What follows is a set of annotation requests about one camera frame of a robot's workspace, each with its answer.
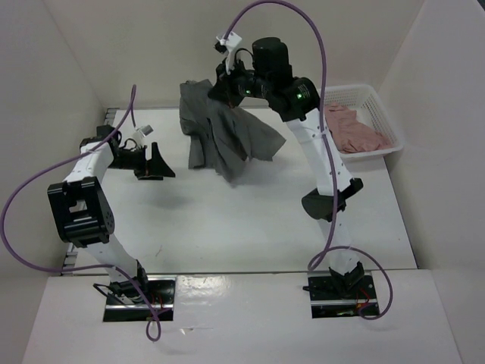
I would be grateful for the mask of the grey pleated skirt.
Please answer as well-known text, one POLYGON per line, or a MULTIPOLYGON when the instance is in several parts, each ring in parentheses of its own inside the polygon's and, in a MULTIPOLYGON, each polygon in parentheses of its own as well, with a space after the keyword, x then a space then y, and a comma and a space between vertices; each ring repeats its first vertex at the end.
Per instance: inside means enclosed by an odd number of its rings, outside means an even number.
POLYGON ((190 138, 188 168, 212 169, 231 183, 254 158, 271 162, 286 139, 246 110, 212 100, 209 80, 180 84, 180 128, 190 138))

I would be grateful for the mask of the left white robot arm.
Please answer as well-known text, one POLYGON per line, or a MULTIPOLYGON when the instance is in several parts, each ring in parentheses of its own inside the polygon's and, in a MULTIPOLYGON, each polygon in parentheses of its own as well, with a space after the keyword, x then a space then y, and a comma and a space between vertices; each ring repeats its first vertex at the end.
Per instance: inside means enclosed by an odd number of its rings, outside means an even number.
POLYGON ((114 234, 114 213, 102 189, 109 168, 132 171, 138 180, 163 180, 174 171, 161 156, 156 142, 144 138, 151 127, 137 130, 133 148, 121 144, 121 134, 110 125, 80 143, 81 158, 66 178, 48 187, 48 200, 59 237, 86 250, 110 277, 109 290, 118 298, 140 304, 151 293, 145 269, 114 234))

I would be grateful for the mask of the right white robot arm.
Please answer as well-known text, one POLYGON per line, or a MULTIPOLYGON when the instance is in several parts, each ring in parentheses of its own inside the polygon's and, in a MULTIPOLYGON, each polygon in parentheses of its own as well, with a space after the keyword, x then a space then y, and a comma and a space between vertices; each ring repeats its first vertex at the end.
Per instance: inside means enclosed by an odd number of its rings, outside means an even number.
POLYGON ((208 95, 230 107, 245 98, 263 99, 293 133, 316 179, 315 189, 302 197, 302 207, 327 238, 324 250, 308 268, 314 271, 329 256, 333 292, 348 298, 357 291, 364 269, 351 248, 344 211, 347 199, 362 189, 363 182, 351 175, 340 158, 315 85, 293 75, 286 44, 277 37, 254 41, 248 69, 238 56, 240 42, 235 33, 217 38, 214 47, 225 59, 216 68, 217 81, 208 95))

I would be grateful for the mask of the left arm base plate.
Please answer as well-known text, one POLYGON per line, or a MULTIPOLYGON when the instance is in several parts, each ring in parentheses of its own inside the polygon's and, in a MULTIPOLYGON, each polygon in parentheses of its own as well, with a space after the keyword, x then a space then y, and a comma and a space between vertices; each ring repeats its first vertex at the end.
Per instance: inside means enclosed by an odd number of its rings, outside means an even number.
MULTIPOLYGON (((161 322, 174 319, 176 282, 175 276, 148 276, 149 292, 146 297, 161 322)), ((134 303, 126 296, 117 297, 106 284, 94 283, 93 288, 105 298, 103 322, 147 322, 152 317, 143 300, 134 303)))

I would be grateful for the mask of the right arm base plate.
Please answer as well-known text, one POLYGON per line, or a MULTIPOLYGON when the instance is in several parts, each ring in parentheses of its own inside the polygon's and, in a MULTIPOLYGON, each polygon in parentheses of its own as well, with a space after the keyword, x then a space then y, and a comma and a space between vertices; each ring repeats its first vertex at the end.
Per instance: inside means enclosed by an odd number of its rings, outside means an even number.
POLYGON ((340 295, 329 273, 309 275, 302 288, 309 295, 313 319, 333 319, 364 316, 376 317, 380 307, 371 275, 364 277, 348 293, 340 295))

